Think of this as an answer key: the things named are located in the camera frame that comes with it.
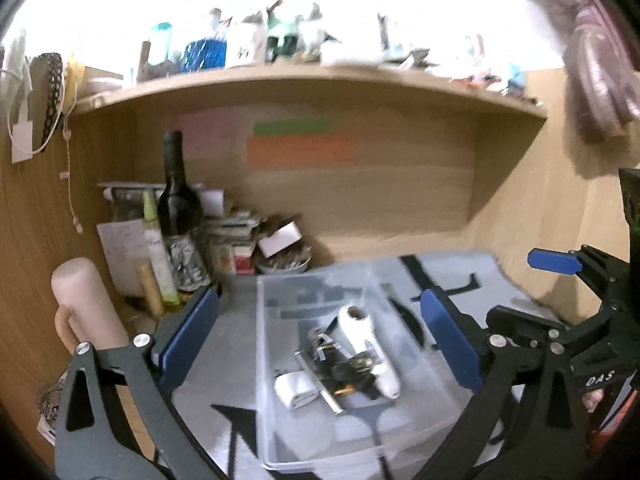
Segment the white power adapter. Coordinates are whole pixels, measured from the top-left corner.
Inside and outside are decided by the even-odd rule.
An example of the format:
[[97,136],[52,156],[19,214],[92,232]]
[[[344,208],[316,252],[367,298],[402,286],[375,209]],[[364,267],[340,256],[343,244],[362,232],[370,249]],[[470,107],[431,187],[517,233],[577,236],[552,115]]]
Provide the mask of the white power adapter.
[[288,410],[297,410],[319,396],[319,389],[303,370],[278,375],[274,392]]

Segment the clear plastic storage bin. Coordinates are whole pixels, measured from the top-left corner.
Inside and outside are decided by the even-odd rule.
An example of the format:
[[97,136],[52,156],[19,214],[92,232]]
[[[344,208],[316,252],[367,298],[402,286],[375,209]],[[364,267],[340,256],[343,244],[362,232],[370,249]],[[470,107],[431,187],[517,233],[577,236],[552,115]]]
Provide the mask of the clear plastic storage bin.
[[454,426],[459,387],[420,318],[406,257],[257,283],[256,437],[275,474],[365,476]]

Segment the silver metal bar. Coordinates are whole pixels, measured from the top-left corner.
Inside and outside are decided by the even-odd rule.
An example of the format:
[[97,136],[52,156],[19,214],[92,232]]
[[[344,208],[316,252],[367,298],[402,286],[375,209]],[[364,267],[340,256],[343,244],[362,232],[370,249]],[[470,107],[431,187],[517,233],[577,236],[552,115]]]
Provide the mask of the silver metal bar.
[[320,396],[322,397],[324,402],[326,402],[326,405],[329,407],[329,409],[336,416],[343,415],[345,413],[344,408],[342,408],[341,404],[339,404],[335,399],[333,393],[328,388],[326,388],[326,384],[321,378],[317,367],[314,366],[314,362],[312,362],[312,359],[310,358],[310,356],[308,356],[308,353],[302,349],[298,349],[294,352],[294,356],[299,366],[309,376],[311,381],[319,390]]

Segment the white handheld massager device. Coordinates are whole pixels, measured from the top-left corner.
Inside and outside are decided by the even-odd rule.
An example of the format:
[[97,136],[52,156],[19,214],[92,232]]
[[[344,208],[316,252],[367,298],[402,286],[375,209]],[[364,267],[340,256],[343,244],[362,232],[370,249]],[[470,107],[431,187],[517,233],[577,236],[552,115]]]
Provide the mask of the white handheld massager device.
[[372,375],[378,391],[385,399],[397,400],[400,381],[390,358],[376,338],[373,318],[365,310],[351,304],[338,311],[337,325],[352,350],[357,354],[367,352],[372,358]]

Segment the silver key bunch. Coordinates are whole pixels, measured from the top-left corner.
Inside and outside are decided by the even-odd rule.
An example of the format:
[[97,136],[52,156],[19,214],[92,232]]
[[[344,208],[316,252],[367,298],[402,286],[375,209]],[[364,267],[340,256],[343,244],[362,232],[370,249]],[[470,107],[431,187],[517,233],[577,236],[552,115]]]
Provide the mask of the silver key bunch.
[[316,356],[322,356],[326,352],[341,352],[342,346],[321,328],[312,328],[307,338],[311,346],[311,352]]

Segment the sticker card with metal ornament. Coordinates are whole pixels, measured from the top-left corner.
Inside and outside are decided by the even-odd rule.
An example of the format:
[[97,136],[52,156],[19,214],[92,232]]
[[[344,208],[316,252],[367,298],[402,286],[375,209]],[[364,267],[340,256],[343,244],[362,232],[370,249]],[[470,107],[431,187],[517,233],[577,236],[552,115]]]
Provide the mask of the sticker card with metal ornament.
[[41,390],[37,401],[39,412],[37,431],[52,446],[55,446],[55,426],[58,420],[58,409],[61,404],[66,375],[67,373],[64,372],[55,384]]

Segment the pink thermos bottle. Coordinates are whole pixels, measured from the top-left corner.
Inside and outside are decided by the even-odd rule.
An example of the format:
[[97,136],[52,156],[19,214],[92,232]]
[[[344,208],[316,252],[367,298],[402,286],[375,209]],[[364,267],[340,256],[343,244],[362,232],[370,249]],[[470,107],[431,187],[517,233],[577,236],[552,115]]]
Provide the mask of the pink thermos bottle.
[[73,258],[51,275],[58,302],[54,326],[70,353],[90,342],[98,350],[126,347],[129,337],[96,265],[88,258]]

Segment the yellow lip balm tube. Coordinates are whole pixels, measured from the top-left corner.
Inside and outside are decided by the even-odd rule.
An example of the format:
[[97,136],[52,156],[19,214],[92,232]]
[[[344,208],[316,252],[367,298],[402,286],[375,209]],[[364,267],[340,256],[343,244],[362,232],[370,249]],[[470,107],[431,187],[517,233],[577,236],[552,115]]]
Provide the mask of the yellow lip balm tube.
[[165,313],[165,307],[152,266],[148,260],[141,259],[137,263],[136,270],[149,310],[154,318],[159,320]]

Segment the green white spray bottle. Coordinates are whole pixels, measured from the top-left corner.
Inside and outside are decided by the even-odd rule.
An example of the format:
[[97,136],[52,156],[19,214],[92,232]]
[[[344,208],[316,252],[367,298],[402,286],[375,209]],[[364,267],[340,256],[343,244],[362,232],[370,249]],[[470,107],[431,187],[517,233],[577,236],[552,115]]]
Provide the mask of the green white spray bottle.
[[166,252],[160,222],[157,217],[155,194],[152,188],[143,191],[143,229],[148,244],[151,266],[160,289],[163,302],[171,307],[180,306],[180,296],[176,287],[174,272]]

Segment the handwritten paper note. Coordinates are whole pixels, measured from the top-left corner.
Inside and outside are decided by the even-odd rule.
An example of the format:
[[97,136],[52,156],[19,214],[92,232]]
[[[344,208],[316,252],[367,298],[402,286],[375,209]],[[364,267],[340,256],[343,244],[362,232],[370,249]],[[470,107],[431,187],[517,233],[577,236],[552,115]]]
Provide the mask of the handwritten paper note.
[[149,258],[143,220],[100,223],[96,230],[117,292],[124,297],[142,298],[137,265]]

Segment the dark round metal trinket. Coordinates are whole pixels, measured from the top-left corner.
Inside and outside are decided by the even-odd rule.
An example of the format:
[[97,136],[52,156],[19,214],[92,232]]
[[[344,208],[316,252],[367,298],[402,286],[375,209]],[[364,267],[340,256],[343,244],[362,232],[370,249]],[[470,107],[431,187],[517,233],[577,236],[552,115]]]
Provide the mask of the dark round metal trinket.
[[347,367],[355,375],[372,375],[373,369],[378,365],[380,359],[375,353],[369,351],[360,352],[347,360]]

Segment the blue small box on shelf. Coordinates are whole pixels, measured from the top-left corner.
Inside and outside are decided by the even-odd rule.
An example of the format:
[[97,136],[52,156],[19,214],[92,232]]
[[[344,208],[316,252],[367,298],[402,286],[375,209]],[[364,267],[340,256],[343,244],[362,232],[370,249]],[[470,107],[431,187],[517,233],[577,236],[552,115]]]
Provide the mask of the blue small box on shelf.
[[515,64],[510,65],[510,77],[506,85],[506,91],[510,96],[523,99],[526,90],[526,77],[522,70]]

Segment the pink tied curtain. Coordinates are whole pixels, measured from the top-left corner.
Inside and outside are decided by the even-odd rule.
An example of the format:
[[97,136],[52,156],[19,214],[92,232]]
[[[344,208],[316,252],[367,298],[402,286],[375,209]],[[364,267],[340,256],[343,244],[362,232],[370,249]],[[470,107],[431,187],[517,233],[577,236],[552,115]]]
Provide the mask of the pink tied curtain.
[[603,0],[530,0],[563,41],[567,96],[576,129],[597,144],[639,125],[639,81],[614,12]]

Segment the dark wine bottle elephant label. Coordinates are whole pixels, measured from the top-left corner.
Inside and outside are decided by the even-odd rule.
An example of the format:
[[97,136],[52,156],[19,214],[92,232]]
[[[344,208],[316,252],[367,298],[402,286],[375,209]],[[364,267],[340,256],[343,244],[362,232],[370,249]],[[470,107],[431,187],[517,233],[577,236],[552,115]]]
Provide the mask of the dark wine bottle elephant label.
[[177,287],[182,292],[195,292],[212,284],[212,279],[201,253],[203,209],[198,193],[186,180],[182,141],[179,130],[164,134],[166,185],[157,202],[157,215]]

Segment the white bowl of pebbles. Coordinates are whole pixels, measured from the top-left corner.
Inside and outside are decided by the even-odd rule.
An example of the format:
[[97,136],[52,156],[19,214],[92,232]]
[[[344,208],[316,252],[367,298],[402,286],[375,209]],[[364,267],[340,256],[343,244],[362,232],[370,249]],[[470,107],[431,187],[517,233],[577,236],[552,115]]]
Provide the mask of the white bowl of pebbles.
[[269,258],[256,257],[254,267],[261,274],[297,274],[305,272],[310,262],[310,252],[278,252]]

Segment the pink sticky note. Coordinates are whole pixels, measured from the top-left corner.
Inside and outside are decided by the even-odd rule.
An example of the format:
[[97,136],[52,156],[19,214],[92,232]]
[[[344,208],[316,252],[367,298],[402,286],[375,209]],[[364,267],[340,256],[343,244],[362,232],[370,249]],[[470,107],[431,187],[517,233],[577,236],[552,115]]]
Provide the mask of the pink sticky note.
[[179,130],[187,158],[218,157],[235,151],[238,121],[233,110],[213,108],[188,114],[165,115],[163,131]]

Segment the orange sticky note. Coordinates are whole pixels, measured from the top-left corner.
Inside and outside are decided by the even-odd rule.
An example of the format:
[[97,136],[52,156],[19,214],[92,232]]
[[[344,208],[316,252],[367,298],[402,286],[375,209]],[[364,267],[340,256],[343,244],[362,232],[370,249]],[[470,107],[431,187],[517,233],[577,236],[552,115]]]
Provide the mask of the orange sticky note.
[[254,136],[246,142],[252,169],[289,170],[348,165],[356,157],[356,143],[341,134],[313,136]]

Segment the green sticky note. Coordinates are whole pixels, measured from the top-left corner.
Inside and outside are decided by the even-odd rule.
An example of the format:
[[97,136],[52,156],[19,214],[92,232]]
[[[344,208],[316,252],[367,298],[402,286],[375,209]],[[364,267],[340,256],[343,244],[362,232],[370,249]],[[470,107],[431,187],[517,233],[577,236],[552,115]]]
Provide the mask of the green sticky note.
[[330,118],[286,118],[255,122],[254,136],[308,136],[327,133],[333,128]]

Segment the wooden shelf board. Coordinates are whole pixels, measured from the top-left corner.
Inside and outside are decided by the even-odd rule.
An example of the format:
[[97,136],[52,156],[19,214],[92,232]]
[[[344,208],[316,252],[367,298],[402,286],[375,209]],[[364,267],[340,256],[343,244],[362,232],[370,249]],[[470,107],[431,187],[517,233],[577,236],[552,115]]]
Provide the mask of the wooden shelf board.
[[547,118],[542,107],[529,102],[416,70],[286,63],[204,70],[102,92],[80,100],[75,114],[113,106],[157,105],[161,110],[196,110],[255,103],[371,104]]

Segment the black patterned headband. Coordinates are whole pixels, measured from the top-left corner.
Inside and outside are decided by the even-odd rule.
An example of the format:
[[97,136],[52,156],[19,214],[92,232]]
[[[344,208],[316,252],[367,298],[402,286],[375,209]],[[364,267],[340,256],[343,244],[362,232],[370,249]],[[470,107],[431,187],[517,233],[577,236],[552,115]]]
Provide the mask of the black patterned headband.
[[64,67],[59,53],[43,53],[29,66],[32,92],[29,96],[29,118],[32,120],[34,150],[44,150],[58,124],[58,112],[64,99]]

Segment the blue patterned glass bottle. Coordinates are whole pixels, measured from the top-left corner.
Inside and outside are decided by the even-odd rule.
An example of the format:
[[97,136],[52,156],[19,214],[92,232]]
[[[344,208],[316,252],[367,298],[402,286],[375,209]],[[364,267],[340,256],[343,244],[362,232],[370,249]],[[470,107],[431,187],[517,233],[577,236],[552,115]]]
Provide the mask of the blue patterned glass bottle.
[[190,42],[180,62],[181,73],[196,73],[201,70],[216,70],[226,65],[227,41],[219,38],[204,38]]

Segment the teal tumbler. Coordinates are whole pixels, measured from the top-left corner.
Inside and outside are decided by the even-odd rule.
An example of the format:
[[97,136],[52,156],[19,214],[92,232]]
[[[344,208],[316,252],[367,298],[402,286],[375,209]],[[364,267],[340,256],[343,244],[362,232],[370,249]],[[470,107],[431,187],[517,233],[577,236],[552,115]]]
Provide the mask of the teal tumbler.
[[172,25],[161,22],[154,25],[149,31],[149,63],[158,65],[170,57]]

